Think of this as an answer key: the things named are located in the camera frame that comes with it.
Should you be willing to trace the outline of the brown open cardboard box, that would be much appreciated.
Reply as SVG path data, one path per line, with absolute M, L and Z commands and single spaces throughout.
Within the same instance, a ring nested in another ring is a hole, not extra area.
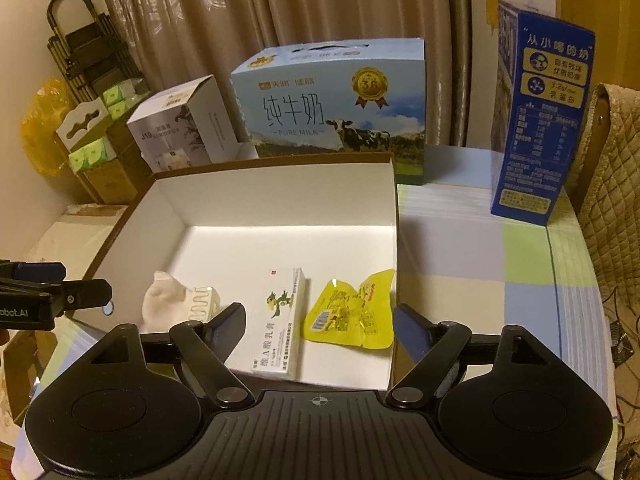
M 74 320 L 101 332 L 140 324 L 157 271 L 210 286 L 224 304 L 262 306 L 271 270 L 299 268 L 315 300 L 328 281 L 358 285 L 397 264 L 397 193 L 386 153 L 225 162 L 157 176 L 129 205 L 88 269 L 112 310 Z

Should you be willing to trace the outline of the white tissue pack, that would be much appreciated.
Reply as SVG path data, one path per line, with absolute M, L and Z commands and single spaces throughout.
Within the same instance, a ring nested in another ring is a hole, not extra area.
M 154 280 L 142 301 L 142 333 L 167 333 L 186 321 L 207 323 L 222 310 L 212 286 L 189 288 L 164 271 L 155 271 Z

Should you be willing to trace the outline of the cardboard box with green tissues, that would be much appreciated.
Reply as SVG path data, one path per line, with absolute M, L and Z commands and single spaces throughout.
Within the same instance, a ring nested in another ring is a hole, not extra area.
M 143 78 L 125 79 L 66 114 L 54 142 L 89 195 L 99 204 L 130 203 L 151 177 L 128 119 L 150 95 Z

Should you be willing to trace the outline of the quilted beige chair cover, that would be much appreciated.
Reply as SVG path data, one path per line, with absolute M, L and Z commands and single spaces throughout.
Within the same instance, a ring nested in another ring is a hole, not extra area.
M 639 91 L 594 89 L 566 182 L 603 295 L 639 307 Z

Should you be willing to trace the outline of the white appliance box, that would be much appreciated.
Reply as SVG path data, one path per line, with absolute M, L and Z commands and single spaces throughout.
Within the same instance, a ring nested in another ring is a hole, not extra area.
M 228 162 L 240 151 L 212 75 L 154 94 L 136 107 L 127 126 L 154 174 Z

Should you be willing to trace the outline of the light blue milk carton box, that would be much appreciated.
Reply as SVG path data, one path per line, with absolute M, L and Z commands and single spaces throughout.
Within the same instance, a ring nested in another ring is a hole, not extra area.
M 259 156 L 389 152 L 398 182 L 423 183 L 423 39 L 267 48 L 239 65 L 231 82 Z

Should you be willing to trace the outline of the beige embroidered bed sheet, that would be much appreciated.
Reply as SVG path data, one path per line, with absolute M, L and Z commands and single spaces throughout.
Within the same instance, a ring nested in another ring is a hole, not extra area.
M 80 280 L 125 210 L 122 205 L 68 206 L 29 249 L 25 260 L 63 263 L 66 278 Z

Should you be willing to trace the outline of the checkered tablecloth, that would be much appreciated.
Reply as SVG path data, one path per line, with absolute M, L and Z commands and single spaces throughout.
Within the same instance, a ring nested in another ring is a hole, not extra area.
M 253 311 L 226 367 L 253 393 L 216 408 L 178 377 L 167 333 L 82 324 L 92 346 L 47 374 L 23 428 L 47 479 L 593 479 L 612 436 L 608 324 L 568 303 L 584 283 L 542 226 L 489 211 L 488 157 L 431 148 L 427 185 L 397 193 L 393 317 L 471 330 L 460 382 L 424 405 L 386 393 L 413 367 L 390 348 L 303 337 L 294 382 L 252 372 Z M 591 354 L 592 374 L 576 353 Z

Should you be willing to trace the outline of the yellow plastic bag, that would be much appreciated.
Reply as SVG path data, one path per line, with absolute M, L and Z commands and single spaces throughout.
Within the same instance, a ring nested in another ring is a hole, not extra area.
M 76 102 L 59 79 L 47 79 L 29 103 L 21 121 L 23 150 L 34 169 L 43 177 L 55 178 L 65 166 L 56 146 L 56 130 Z

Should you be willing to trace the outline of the yellow snack packet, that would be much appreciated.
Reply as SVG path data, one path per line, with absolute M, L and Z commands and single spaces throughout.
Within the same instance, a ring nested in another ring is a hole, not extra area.
M 307 313 L 303 337 L 319 344 L 384 350 L 394 341 L 390 296 L 395 271 L 368 276 L 357 288 L 332 278 Z

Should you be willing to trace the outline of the dark blue milk box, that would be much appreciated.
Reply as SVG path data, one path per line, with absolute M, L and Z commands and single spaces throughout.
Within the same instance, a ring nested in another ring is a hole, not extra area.
M 578 143 L 595 53 L 591 30 L 498 3 L 492 214 L 548 223 Z

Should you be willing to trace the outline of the white ointment box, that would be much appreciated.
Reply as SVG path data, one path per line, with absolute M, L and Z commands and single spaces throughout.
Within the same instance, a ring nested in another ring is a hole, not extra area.
M 306 278 L 301 268 L 271 269 L 262 281 L 252 326 L 252 372 L 294 382 L 306 312 Z

